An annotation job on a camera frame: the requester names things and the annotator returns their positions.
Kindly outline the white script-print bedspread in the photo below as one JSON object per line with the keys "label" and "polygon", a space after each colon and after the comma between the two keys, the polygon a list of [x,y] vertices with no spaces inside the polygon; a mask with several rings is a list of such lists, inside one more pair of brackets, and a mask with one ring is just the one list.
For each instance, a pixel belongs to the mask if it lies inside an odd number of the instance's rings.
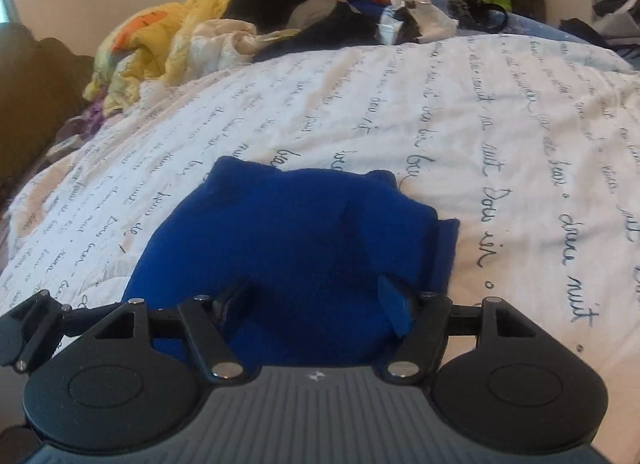
{"label": "white script-print bedspread", "polygon": [[639,458],[639,73],[521,35],[286,55],[157,82],[9,210],[1,306],[39,290],[119,299],[153,231],[224,155],[279,169],[386,169],[460,221],[450,291],[507,299],[589,363],[596,447]]}

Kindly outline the clear plastic bag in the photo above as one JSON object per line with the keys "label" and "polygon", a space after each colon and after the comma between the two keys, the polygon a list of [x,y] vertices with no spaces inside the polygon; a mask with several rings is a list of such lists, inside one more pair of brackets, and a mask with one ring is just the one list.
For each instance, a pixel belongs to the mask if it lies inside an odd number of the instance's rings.
{"label": "clear plastic bag", "polygon": [[378,21],[378,42],[383,45],[429,43],[452,38],[458,22],[431,0],[389,0]]}

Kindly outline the dark clothes heap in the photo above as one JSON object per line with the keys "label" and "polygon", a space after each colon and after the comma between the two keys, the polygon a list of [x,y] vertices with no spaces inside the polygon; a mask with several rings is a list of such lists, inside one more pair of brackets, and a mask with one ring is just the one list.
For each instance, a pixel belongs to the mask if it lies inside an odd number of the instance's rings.
{"label": "dark clothes heap", "polygon": [[373,0],[337,2],[328,16],[299,31],[292,38],[275,42],[253,57],[254,64],[288,54],[340,50],[344,47],[378,44],[378,23],[385,6]]}

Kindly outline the blue knit sweater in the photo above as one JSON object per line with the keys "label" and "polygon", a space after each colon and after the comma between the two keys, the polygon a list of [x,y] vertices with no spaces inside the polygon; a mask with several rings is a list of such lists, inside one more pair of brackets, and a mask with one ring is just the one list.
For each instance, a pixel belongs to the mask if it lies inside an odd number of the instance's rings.
{"label": "blue knit sweater", "polygon": [[220,331],[243,366],[359,366],[398,348],[408,299],[448,288],[460,224],[387,171],[283,172],[222,157],[154,232],[126,299],[231,294]]}

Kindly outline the pile of clothes right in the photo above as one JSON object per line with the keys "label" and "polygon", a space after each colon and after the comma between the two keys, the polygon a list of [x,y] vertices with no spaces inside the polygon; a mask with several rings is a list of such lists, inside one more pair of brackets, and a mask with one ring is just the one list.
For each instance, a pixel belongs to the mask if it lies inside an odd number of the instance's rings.
{"label": "pile of clothes right", "polygon": [[562,20],[559,29],[592,45],[612,50],[639,69],[639,0],[603,0],[592,6],[592,24]]}

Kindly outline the yellow orange quilt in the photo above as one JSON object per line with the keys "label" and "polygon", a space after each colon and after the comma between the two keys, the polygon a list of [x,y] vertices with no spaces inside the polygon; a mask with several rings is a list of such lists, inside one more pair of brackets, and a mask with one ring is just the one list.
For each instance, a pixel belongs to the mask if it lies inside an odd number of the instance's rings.
{"label": "yellow orange quilt", "polygon": [[267,46],[298,33],[284,29],[261,34],[254,24],[224,19],[230,1],[187,0],[134,14],[96,50],[84,98],[102,99],[103,113],[109,117],[134,105],[147,80],[178,86],[247,65]]}

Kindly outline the black fuzzy item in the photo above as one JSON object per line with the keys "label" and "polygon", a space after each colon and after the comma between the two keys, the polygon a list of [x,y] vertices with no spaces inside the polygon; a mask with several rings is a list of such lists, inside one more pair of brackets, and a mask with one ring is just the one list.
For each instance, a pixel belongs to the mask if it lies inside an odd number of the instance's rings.
{"label": "black fuzzy item", "polygon": [[464,31],[497,34],[509,24],[509,13],[502,6],[482,0],[448,0],[448,10]]}

